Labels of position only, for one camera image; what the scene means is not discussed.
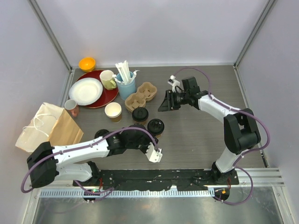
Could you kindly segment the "red round tray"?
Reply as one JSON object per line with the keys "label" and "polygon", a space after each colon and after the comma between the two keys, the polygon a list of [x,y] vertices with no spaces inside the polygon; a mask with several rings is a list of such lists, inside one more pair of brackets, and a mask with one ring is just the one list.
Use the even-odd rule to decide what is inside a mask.
{"label": "red round tray", "polygon": [[[89,78],[95,78],[95,79],[97,79],[101,82],[101,80],[100,80],[100,73],[101,72],[102,72],[102,70],[90,71],[90,72],[82,75],[78,80],[89,77]],[[118,88],[115,88],[115,89],[112,89],[112,90],[107,90],[103,86],[103,93],[102,93],[101,97],[96,102],[94,102],[90,105],[85,105],[85,107],[88,107],[88,108],[103,107],[103,106],[109,104],[110,102],[112,102],[117,97],[118,93],[119,93]]]}

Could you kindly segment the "small white pink cup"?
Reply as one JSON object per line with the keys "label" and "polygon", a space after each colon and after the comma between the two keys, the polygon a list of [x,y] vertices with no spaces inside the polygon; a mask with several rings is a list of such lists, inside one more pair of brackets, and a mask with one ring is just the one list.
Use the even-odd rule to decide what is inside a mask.
{"label": "small white pink cup", "polygon": [[73,99],[68,99],[64,104],[64,108],[69,111],[73,117],[77,117],[79,114],[79,105]]}

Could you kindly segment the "pale yellow mug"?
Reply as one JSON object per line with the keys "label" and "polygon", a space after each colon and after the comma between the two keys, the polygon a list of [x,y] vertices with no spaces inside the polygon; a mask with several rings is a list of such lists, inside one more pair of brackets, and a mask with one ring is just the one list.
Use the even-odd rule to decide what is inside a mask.
{"label": "pale yellow mug", "polygon": [[100,73],[101,83],[107,90],[112,90],[117,87],[113,75],[114,73],[111,70],[104,70]]}

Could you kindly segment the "aluminium rail frame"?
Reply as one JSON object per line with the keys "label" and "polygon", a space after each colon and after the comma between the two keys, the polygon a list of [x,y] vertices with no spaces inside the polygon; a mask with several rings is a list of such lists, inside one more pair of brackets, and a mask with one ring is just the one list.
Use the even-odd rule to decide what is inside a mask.
{"label": "aluminium rail frame", "polygon": [[[99,171],[87,171],[83,166],[79,166],[79,171],[71,169],[61,169],[57,172],[57,176],[52,178],[49,174],[41,176],[37,181],[32,182],[33,188],[54,187],[56,185],[66,184],[68,186],[78,186],[81,182],[86,182],[95,177]],[[238,185],[208,185],[207,187],[225,187],[231,185],[233,187],[269,187],[284,186],[283,178],[277,168],[249,168],[244,171],[239,168],[235,169],[239,179]]]}

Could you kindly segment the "cardboard cup carrier back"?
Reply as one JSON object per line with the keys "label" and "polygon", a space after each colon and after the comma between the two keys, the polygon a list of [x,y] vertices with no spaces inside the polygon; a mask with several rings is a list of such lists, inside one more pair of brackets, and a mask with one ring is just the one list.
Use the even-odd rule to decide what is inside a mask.
{"label": "cardboard cup carrier back", "polygon": [[152,100],[157,94],[157,88],[150,82],[144,82],[137,88],[137,95],[145,101]]}

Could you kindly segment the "blue cup holder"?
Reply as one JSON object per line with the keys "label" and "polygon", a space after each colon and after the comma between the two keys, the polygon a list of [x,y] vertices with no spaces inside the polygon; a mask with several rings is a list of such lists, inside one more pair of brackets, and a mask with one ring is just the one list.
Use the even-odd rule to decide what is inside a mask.
{"label": "blue cup holder", "polygon": [[121,82],[123,81],[121,75],[119,73],[116,75],[116,79],[119,80],[119,82],[117,81],[116,84],[122,100],[126,100],[131,94],[136,93],[136,75],[133,72],[130,72],[130,75],[132,77],[132,80],[129,84],[121,84]]}

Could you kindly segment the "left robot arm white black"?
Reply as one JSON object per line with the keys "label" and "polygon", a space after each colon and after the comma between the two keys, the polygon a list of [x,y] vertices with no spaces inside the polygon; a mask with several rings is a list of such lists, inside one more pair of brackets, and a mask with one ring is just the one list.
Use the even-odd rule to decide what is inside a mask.
{"label": "left robot arm white black", "polygon": [[62,180],[95,186],[100,179],[97,166],[86,160],[119,155],[129,149],[139,150],[148,161],[159,163],[163,154],[157,144],[158,139],[144,126],[124,127],[72,145],[52,146],[49,141],[43,142],[27,158],[28,172],[21,191],[28,193]]}

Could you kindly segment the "brown paper bag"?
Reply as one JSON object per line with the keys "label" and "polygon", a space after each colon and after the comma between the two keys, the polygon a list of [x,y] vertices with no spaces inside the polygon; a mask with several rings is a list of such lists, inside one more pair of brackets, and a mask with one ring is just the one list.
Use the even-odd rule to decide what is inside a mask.
{"label": "brown paper bag", "polygon": [[44,102],[30,124],[23,127],[15,146],[30,154],[43,142],[52,146],[77,144],[83,134],[66,109]]}

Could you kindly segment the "cardboard cup carrier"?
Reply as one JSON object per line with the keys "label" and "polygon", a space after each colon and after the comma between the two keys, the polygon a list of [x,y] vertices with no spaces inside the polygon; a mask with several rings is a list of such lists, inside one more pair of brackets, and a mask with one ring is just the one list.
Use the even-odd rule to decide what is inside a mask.
{"label": "cardboard cup carrier", "polygon": [[141,93],[133,93],[125,100],[125,107],[129,112],[133,112],[138,107],[145,107],[146,99]]}
{"label": "cardboard cup carrier", "polygon": [[137,95],[145,101],[152,100],[157,94],[157,88],[150,82],[144,82],[137,88]]}

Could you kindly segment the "cardboard cup carrier front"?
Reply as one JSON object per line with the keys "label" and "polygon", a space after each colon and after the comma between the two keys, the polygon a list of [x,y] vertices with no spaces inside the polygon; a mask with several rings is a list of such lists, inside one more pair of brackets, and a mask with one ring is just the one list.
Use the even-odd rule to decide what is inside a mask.
{"label": "cardboard cup carrier front", "polygon": [[146,99],[141,93],[133,93],[125,100],[125,107],[129,112],[133,112],[138,107],[145,107]]}

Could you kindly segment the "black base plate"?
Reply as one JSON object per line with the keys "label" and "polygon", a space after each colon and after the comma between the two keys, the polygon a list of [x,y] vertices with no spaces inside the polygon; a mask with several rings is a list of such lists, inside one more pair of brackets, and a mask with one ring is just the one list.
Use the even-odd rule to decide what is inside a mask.
{"label": "black base plate", "polygon": [[204,169],[101,170],[80,184],[121,191],[168,191],[174,185],[178,191],[191,191],[207,189],[208,185],[238,185],[239,179],[235,170],[218,180],[211,170]]}

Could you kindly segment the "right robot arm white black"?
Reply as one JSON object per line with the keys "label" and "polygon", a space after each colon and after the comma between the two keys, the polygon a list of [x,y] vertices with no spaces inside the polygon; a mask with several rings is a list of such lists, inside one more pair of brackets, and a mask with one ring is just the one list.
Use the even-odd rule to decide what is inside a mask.
{"label": "right robot arm white black", "polygon": [[182,79],[171,76],[168,83],[172,89],[166,90],[159,112],[178,110],[182,105],[190,105],[206,112],[224,125],[225,149],[211,168],[211,179],[216,184],[224,183],[235,168],[235,162],[242,152],[248,152],[261,141],[254,114],[249,108],[243,110],[231,107],[208,91],[201,91],[195,77]]}

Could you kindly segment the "white wrapped straws bundle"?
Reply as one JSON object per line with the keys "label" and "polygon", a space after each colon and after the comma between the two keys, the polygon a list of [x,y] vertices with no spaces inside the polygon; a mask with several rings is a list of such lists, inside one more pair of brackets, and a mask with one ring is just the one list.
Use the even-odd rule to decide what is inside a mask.
{"label": "white wrapped straws bundle", "polygon": [[139,70],[135,70],[133,72],[133,76],[131,76],[130,71],[129,71],[129,66],[128,66],[128,62],[125,60],[123,63],[116,63],[115,64],[121,78],[122,81],[120,81],[117,78],[117,75],[113,75],[113,78],[115,80],[116,83],[122,84],[122,85],[127,85],[133,82],[133,80],[135,79],[137,72]]}

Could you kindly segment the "brown paper cups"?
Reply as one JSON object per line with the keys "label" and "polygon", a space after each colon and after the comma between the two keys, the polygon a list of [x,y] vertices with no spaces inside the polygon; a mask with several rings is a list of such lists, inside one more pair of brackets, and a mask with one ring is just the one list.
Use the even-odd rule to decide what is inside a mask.
{"label": "brown paper cups", "polygon": [[122,118],[121,113],[122,113],[121,105],[116,102],[109,103],[105,107],[106,116],[109,117],[110,120],[114,123],[117,123],[121,120]]}

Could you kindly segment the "white plate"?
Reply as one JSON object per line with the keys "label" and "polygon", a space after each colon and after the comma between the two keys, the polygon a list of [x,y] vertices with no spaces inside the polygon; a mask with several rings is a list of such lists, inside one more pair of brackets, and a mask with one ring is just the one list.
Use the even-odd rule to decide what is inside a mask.
{"label": "white plate", "polygon": [[103,93],[101,82],[95,78],[83,78],[72,85],[69,98],[75,100],[78,105],[90,105],[96,102]]}

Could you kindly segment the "black lid stack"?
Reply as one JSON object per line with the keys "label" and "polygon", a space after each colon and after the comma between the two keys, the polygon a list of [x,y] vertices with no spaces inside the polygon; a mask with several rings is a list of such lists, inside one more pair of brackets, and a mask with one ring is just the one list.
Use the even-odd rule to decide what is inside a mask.
{"label": "black lid stack", "polygon": [[103,137],[105,135],[107,135],[109,133],[109,131],[107,129],[100,129],[96,132],[94,138],[98,138],[98,137]]}

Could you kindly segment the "orange bowl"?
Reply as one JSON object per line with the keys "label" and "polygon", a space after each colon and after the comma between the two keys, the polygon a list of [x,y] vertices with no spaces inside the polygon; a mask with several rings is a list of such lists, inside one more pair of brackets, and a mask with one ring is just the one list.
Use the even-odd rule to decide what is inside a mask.
{"label": "orange bowl", "polygon": [[85,57],[78,63],[79,68],[84,72],[90,72],[95,69],[96,61],[92,57]]}

